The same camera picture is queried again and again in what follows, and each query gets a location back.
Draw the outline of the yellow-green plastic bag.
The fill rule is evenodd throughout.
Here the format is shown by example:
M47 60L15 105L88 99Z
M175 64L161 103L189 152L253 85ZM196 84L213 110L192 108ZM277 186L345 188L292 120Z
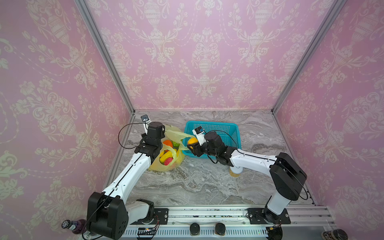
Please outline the yellow-green plastic bag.
M191 153L187 148L188 141L194 136L183 133L175 126L167 126L165 138L162 139L160 154L149 167L150 171L168 172L177 168L184 160L185 153Z

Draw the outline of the yellow toy fruit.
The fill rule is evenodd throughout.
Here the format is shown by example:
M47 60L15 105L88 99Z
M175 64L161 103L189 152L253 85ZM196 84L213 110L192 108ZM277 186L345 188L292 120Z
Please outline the yellow toy fruit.
M198 139L197 138L190 138L188 140L188 145L194 145L196 143L199 143Z

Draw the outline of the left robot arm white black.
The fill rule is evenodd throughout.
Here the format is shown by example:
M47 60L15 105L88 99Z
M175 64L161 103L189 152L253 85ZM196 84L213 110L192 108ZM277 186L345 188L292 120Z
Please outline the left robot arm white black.
M126 203L137 181L160 154L165 130L160 122L149 123L124 170L102 192L92 193L88 200L86 231L118 240L132 223L152 222L155 210L153 202L138 199L133 204Z

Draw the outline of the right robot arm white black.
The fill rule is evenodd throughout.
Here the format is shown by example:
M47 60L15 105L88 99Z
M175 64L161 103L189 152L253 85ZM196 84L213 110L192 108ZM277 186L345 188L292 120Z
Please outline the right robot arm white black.
M217 132L206 133L201 127L194 129L193 135L195 138L188 140L187 148L194 156L206 155L214 164L229 166L232 174L239 175L244 169L250 169L272 179L276 190L263 210L264 219L268 223L279 224L286 207L292 201L297 201L301 192L305 191L307 174L289 154L264 156L249 153L225 145Z

